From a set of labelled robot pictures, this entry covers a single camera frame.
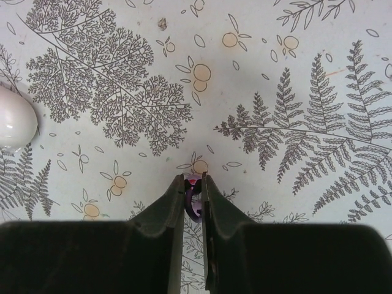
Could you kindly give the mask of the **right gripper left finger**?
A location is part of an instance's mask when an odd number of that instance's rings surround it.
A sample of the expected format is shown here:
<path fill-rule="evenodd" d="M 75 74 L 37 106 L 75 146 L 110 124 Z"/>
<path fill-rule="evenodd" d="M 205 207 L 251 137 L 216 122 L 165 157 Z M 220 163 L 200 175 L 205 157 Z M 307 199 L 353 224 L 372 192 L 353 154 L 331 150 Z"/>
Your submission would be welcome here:
<path fill-rule="evenodd" d="M 1 225 L 2 293 L 179 293 L 184 177 L 122 221 Z"/>

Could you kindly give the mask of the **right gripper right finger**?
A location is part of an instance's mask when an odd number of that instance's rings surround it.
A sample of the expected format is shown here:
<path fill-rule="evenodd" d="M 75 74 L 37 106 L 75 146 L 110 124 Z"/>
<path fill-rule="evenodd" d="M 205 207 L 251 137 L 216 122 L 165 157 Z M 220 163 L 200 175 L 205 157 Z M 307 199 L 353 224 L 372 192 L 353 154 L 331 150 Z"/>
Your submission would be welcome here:
<path fill-rule="evenodd" d="M 202 176 L 210 293 L 390 293 L 391 254 L 365 225 L 260 224 Z"/>

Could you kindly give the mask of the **purple earbud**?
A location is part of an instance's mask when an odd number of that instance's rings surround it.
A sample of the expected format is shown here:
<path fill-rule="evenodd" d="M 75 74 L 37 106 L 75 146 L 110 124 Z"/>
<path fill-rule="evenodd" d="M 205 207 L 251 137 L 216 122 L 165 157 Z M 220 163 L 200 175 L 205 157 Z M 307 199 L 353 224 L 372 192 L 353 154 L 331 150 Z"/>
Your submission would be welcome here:
<path fill-rule="evenodd" d="M 187 215 L 195 223 L 202 222 L 202 201 L 196 197 L 202 192 L 202 177 L 189 175 L 184 180 L 185 201 L 184 208 Z"/>

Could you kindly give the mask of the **white earbud charging case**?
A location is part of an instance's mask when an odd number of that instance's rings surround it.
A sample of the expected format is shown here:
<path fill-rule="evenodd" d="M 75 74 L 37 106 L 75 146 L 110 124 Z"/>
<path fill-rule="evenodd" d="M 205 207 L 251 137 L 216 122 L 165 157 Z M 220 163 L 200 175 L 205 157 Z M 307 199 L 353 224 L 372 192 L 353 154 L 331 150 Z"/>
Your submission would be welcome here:
<path fill-rule="evenodd" d="M 16 152 L 32 141 L 38 127 L 31 104 L 11 90 L 1 87 L 1 148 Z"/>

